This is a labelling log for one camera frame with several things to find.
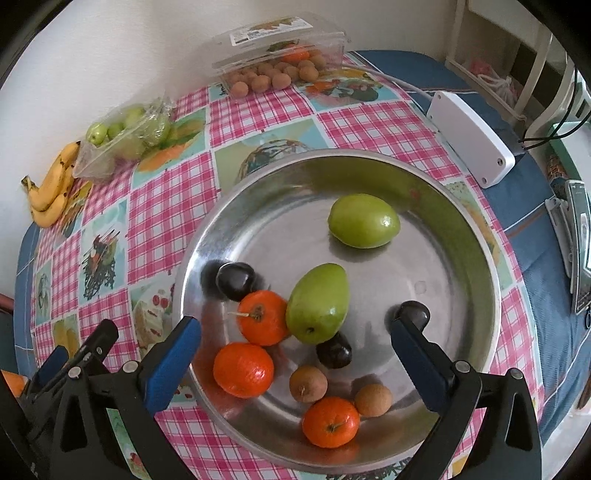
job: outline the bolt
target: bolt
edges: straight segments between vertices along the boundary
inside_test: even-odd
[[[72,380],[77,380],[80,378],[80,374],[82,373],[82,369],[80,367],[72,367],[68,370],[68,377]]]
[[[456,370],[462,374],[467,374],[470,371],[470,364],[464,360],[456,362]]]
[[[523,373],[518,368],[512,368],[511,370],[509,370],[509,373],[516,380],[521,380],[523,378]]]
[[[135,360],[130,360],[129,362],[125,362],[123,364],[123,371],[126,374],[132,374],[138,369],[139,364]]]

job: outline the plastic bag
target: plastic bag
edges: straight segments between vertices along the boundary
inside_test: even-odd
[[[487,85],[511,108],[517,103],[519,94],[515,88],[513,78],[501,78],[494,69],[481,59],[473,59],[466,67],[471,74]]]
[[[80,142],[75,178],[109,181],[117,161],[137,162],[170,133],[173,104],[166,97],[126,103],[93,123]]]

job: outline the black cable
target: black cable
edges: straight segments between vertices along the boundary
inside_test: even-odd
[[[527,142],[527,141],[544,140],[543,143],[536,144],[536,145],[532,146],[531,148],[539,147],[541,145],[544,145],[544,143],[550,141],[551,140],[551,137],[553,137],[554,135],[556,135],[556,132],[560,129],[560,127],[562,127],[564,125],[564,123],[566,122],[567,118],[569,117],[571,111],[573,110],[574,99],[577,96],[577,82],[578,81],[579,81],[579,71],[575,67],[575,69],[574,69],[573,94],[570,96],[569,106],[566,109],[566,112],[564,113],[564,115],[562,117],[562,120],[558,123],[558,125],[556,125],[554,131],[549,136],[547,136],[547,137],[523,138],[523,140],[521,140],[522,143],[523,142]]]
[[[525,147],[524,150],[531,150],[532,148],[539,147],[540,145],[543,145],[549,142],[550,140],[560,140],[561,138],[568,137],[569,135],[574,134],[579,128],[581,128],[587,122],[587,120],[589,120],[589,118],[591,118],[591,110],[589,110],[589,113],[585,115],[585,117],[579,122],[579,124],[576,127],[572,128],[568,132],[561,135],[556,135],[555,137],[548,137],[543,142],[540,142],[536,145],[531,145],[529,147]]]

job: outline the white device box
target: white device box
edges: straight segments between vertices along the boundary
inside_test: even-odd
[[[515,165],[511,150],[455,93],[435,92],[427,117],[483,189],[499,183]]]

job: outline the blue gripper pad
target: blue gripper pad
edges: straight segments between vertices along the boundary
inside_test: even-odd
[[[425,406],[430,411],[443,414],[451,382],[442,371],[449,367],[450,361],[438,345],[428,342],[411,322],[408,323],[410,325],[403,320],[395,320],[390,325],[392,348]]]
[[[56,346],[51,355],[47,357],[47,360],[43,362],[43,365],[37,371],[39,386],[42,388],[45,387],[49,380],[57,375],[67,361],[68,350],[61,345]]]
[[[201,324],[183,318],[168,338],[152,347],[141,362],[144,406],[154,415],[165,410],[201,343]]]

